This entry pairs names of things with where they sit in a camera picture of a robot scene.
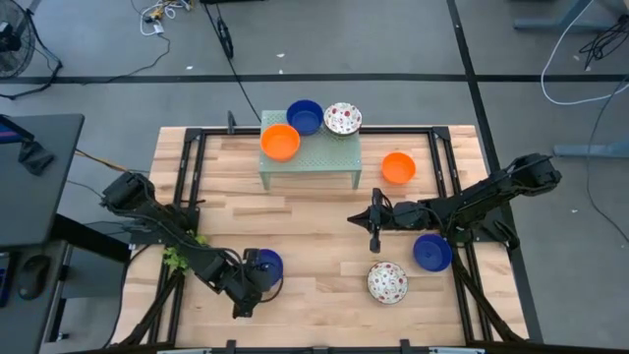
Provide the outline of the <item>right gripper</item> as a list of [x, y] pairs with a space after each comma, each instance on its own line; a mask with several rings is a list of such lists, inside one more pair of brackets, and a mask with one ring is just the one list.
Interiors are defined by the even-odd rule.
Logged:
[[401, 221], [402, 213], [408, 210], [408, 203], [401, 202], [393, 205], [379, 188], [372, 189], [372, 205], [365, 211], [347, 217], [347, 221], [360, 226], [371, 234], [370, 251], [380, 252], [379, 232], [385, 230], [404, 229]]

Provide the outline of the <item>grey mouse table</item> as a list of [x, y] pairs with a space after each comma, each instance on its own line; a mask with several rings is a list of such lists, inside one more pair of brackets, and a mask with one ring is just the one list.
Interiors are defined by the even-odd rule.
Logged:
[[[66, 253], [63, 241], [0, 249], [0, 354], [39, 354]], [[42, 293], [23, 300], [18, 294], [19, 272], [35, 255], [48, 256], [50, 269]]]

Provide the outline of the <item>black computer mouse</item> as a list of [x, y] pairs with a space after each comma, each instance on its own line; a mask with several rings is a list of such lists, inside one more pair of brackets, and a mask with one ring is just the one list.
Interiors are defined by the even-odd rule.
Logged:
[[18, 294], [23, 300], [33, 300], [42, 293], [50, 263], [45, 255], [35, 255], [25, 262], [18, 276]]

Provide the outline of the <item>orange plastic mini bowl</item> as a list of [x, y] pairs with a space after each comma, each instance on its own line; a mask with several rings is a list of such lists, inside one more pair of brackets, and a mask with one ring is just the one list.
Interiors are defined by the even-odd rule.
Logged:
[[389, 183], [406, 184], [415, 177], [416, 164], [410, 155], [394, 151], [382, 160], [381, 173]]
[[297, 153], [300, 145], [299, 133], [288, 124], [270, 125], [260, 135], [261, 151], [275, 161], [289, 161]]

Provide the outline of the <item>black desk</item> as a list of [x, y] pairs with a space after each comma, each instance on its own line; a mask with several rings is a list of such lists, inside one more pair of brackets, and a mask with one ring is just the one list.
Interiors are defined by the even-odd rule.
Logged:
[[0, 145], [0, 248], [48, 239], [84, 124], [82, 114], [9, 117], [55, 159], [35, 176], [19, 162], [20, 144]]

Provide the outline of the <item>grey table foot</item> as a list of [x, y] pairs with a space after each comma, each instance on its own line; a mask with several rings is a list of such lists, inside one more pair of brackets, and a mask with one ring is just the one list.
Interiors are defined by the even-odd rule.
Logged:
[[[550, 18], [530, 17], [516, 18], [513, 21], [515, 30], [541, 30], [560, 32], [564, 30], [578, 33], [599, 33], [608, 30], [622, 16], [629, 16], [629, 5], [624, 0], [568, 0], [567, 9]], [[610, 20], [586, 20], [588, 10], [606, 10]]]
[[629, 141], [606, 145], [556, 145], [552, 152], [555, 156], [629, 158]]

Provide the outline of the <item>black and blue desk device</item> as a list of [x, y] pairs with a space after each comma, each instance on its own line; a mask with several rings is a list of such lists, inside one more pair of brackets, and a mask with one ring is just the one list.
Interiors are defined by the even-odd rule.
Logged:
[[39, 176], [55, 159], [34, 134], [0, 114], [0, 145], [20, 144], [18, 162], [32, 175]]

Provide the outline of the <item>black floor fan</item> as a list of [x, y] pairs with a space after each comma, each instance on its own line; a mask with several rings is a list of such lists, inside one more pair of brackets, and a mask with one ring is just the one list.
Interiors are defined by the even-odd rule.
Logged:
[[0, 83], [17, 78], [30, 65], [33, 54], [38, 52], [46, 61], [56, 62], [50, 77], [39, 88], [20, 93], [3, 94], [0, 98], [16, 100], [48, 89], [64, 67], [62, 61], [43, 43], [34, 23], [34, 12], [42, 0], [29, 0], [23, 7], [17, 0], [0, 0]]

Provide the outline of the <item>small green potted plant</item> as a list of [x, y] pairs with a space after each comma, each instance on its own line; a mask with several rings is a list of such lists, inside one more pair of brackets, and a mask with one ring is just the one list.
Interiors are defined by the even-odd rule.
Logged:
[[[193, 231], [188, 231], [187, 235], [194, 239], [199, 245], [206, 245], [207, 240], [203, 235], [198, 235]], [[186, 257], [184, 257], [175, 247], [167, 247], [163, 252], [163, 263], [173, 269], [180, 269], [185, 271], [189, 268], [189, 263]]]

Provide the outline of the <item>black aluminium table frame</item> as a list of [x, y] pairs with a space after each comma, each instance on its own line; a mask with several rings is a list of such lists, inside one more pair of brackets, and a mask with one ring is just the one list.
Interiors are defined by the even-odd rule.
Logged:
[[[415, 233], [384, 233], [375, 254], [369, 234], [347, 221], [370, 204], [373, 188], [392, 201], [414, 201], [450, 195], [483, 179], [475, 129], [366, 127], [360, 143], [357, 190], [346, 173], [275, 174], [265, 190], [258, 174], [258, 129], [163, 128], [150, 169], [157, 198], [198, 200], [199, 233], [214, 246], [277, 252], [284, 283], [250, 318], [233, 319], [226, 296], [188, 275], [175, 287], [149, 340], [212, 352], [261, 347], [333, 353], [497, 339], [450, 270], [429, 272], [414, 262]], [[415, 177], [406, 184], [382, 176], [381, 162], [394, 151], [415, 161]], [[397, 304], [381, 304], [368, 290], [368, 272], [380, 262], [406, 272], [408, 293]]]

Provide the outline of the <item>black desk foot bar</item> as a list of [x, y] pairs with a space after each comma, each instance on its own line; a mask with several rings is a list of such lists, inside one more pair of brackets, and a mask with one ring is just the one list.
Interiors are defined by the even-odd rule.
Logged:
[[131, 257], [127, 243], [91, 229], [59, 213], [55, 215], [50, 234], [52, 239], [66, 241], [74, 247], [120, 264], [125, 264]]

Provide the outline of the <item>blue plastic mini bowl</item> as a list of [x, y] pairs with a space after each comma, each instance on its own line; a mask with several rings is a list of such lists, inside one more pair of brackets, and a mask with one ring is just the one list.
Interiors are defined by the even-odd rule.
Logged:
[[257, 269], [266, 276], [266, 284], [274, 286], [283, 277], [283, 261], [270, 249], [260, 249], [257, 258]]
[[298, 100], [289, 106], [286, 120], [301, 136], [313, 135], [322, 124], [323, 110], [312, 100]]
[[452, 250], [439, 234], [424, 234], [414, 243], [413, 257], [424, 270], [439, 272], [447, 269], [452, 262]]

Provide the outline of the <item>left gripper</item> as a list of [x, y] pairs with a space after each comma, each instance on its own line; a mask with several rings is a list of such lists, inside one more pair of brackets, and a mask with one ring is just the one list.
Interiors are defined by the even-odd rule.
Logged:
[[241, 258], [234, 250], [223, 249], [221, 254], [227, 262], [215, 285], [233, 302], [232, 318], [250, 318], [254, 308], [268, 299], [263, 294], [272, 287], [266, 284], [265, 274], [257, 269], [257, 258], [260, 249], [249, 248]]

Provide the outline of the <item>green metal mesh shelf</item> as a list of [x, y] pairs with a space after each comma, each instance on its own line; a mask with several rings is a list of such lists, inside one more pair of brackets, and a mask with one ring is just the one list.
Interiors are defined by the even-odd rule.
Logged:
[[[286, 112], [263, 111], [260, 134], [273, 124], [288, 124]], [[325, 128], [320, 128], [313, 135], [300, 137], [300, 148], [289, 161], [275, 161], [263, 152], [260, 153], [258, 173], [265, 190], [270, 188], [271, 175], [278, 173], [349, 173], [352, 188], [358, 189], [363, 170], [358, 134], [343, 138], [331, 134]]]

